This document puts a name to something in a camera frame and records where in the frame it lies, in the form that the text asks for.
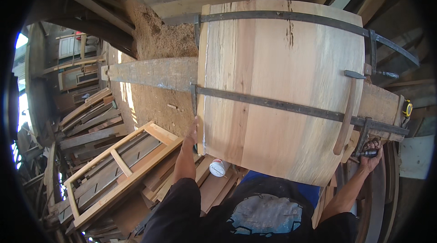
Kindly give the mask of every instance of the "glued wood board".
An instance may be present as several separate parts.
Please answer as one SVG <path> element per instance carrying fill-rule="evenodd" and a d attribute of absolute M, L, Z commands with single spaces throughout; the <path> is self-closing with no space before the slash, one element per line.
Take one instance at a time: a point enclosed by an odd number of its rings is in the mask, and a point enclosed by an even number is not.
<path fill-rule="evenodd" d="M 316 14 L 362 27 L 361 17 L 332 7 L 286 0 L 206 5 L 202 14 L 279 10 Z M 203 23 L 198 85 L 345 112 L 348 69 L 363 73 L 364 38 L 306 22 L 240 19 Z M 357 81 L 353 115 L 363 81 Z M 305 184 L 326 186 L 340 162 L 333 153 L 341 123 L 198 96 L 199 153 Z M 350 126 L 347 142 L 352 133 Z"/>

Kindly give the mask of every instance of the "tape measure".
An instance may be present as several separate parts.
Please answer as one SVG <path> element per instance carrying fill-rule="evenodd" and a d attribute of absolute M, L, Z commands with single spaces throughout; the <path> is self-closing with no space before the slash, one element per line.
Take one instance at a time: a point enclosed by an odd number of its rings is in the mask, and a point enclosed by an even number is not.
<path fill-rule="evenodd" d="M 405 117 L 409 117 L 412 112 L 412 103 L 410 100 L 405 100 L 404 105 L 402 106 L 402 113 Z"/>

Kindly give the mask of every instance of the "man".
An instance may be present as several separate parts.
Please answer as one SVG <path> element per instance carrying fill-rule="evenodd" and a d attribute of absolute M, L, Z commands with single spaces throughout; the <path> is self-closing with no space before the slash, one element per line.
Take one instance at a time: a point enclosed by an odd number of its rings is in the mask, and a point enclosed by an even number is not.
<path fill-rule="evenodd" d="M 311 186 L 267 175 L 249 175 L 221 205 L 200 217 L 200 191 L 192 147 L 197 142 L 194 119 L 174 168 L 169 192 L 147 223 L 145 242 L 355 242 L 357 220 L 349 211 L 367 175 L 382 157 L 380 141 L 364 149 L 379 149 L 375 158 L 361 158 L 358 171 L 324 209 L 316 229 L 311 217 L 317 205 Z"/>

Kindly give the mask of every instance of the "hand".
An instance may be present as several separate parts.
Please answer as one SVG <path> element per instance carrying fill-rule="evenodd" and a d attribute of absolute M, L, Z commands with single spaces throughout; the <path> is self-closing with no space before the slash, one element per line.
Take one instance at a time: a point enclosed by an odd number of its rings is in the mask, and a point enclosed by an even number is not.
<path fill-rule="evenodd" d="M 370 173 L 378 165 L 384 150 L 382 148 L 381 141 L 377 140 L 376 138 L 373 139 L 372 141 L 367 142 L 366 144 L 364 144 L 363 151 L 369 150 L 369 149 L 378 149 L 378 155 L 376 157 L 374 157 L 374 158 L 371 158 L 371 159 L 370 158 L 366 158 L 364 156 L 361 156 L 361 158 L 360 158 L 360 161 L 361 161 L 360 167 L 364 168 L 366 171 L 368 171 Z"/>
<path fill-rule="evenodd" d="M 187 133 L 185 134 L 184 142 L 192 143 L 195 145 L 197 143 L 197 125 L 199 124 L 199 117 L 195 116 L 193 123 L 188 128 Z"/>

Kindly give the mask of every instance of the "white bucket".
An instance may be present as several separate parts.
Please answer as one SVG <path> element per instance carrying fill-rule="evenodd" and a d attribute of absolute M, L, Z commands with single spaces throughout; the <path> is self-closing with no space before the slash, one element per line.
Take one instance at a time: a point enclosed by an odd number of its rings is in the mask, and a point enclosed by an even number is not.
<path fill-rule="evenodd" d="M 214 176 L 224 176 L 228 170 L 230 163 L 221 159 L 214 159 L 209 165 L 209 171 Z"/>

